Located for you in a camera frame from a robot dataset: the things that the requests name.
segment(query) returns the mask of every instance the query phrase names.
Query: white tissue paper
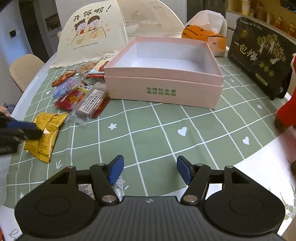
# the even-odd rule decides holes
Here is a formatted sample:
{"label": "white tissue paper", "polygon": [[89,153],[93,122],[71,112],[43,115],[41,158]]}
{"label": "white tissue paper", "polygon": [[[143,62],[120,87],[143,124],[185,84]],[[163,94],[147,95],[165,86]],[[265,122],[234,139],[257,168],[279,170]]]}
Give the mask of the white tissue paper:
{"label": "white tissue paper", "polygon": [[197,25],[204,30],[219,33],[223,23],[224,17],[221,13],[211,10],[203,10],[198,12],[187,24]]}

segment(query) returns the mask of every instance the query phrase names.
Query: metal screw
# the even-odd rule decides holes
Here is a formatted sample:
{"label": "metal screw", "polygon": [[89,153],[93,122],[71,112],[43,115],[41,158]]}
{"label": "metal screw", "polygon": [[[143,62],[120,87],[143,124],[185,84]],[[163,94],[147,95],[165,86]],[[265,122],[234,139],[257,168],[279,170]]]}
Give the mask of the metal screw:
{"label": "metal screw", "polygon": [[114,195],[105,195],[102,197],[102,201],[104,202],[115,202],[116,199],[117,198]]}
{"label": "metal screw", "polygon": [[186,195],[183,197],[185,202],[196,202],[198,200],[197,196],[195,195]]}

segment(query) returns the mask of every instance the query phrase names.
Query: cartoon boy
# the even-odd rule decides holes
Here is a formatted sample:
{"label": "cartoon boy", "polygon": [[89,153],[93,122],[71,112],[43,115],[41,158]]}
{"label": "cartoon boy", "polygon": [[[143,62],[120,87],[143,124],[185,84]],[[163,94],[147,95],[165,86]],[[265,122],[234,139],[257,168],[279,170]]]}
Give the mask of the cartoon boy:
{"label": "cartoon boy", "polygon": [[89,31],[91,30],[97,30],[98,29],[98,23],[99,23],[100,17],[95,15],[92,16],[88,22],[87,22],[87,26],[89,27]]}
{"label": "cartoon boy", "polygon": [[74,25],[75,27],[75,31],[76,31],[76,35],[80,35],[83,34],[85,31],[85,19],[79,21],[77,24]]}

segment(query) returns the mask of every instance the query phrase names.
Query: figurine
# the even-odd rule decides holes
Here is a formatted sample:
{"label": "figurine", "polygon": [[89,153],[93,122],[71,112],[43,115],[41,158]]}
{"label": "figurine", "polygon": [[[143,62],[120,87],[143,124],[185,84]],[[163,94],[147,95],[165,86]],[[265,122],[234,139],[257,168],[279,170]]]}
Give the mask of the figurine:
{"label": "figurine", "polygon": [[274,26],[280,30],[283,29],[283,19],[281,16],[278,17],[278,19],[276,20]]}
{"label": "figurine", "polygon": [[287,33],[292,37],[294,37],[294,34],[295,34],[294,28],[295,28],[295,25],[293,23],[290,23]]}

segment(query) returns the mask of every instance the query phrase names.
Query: white heart print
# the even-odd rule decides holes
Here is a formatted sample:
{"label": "white heart print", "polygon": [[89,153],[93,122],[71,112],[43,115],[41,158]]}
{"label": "white heart print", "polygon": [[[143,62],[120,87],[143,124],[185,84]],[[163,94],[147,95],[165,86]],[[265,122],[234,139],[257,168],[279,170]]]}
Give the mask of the white heart print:
{"label": "white heart print", "polygon": [[182,129],[179,129],[178,130],[178,133],[181,135],[181,136],[186,136],[186,132],[187,132],[187,127],[184,126]]}
{"label": "white heart print", "polygon": [[244,139],[242,139],[242,142],[246,145],[250,145],[249,137],[245,137]]}

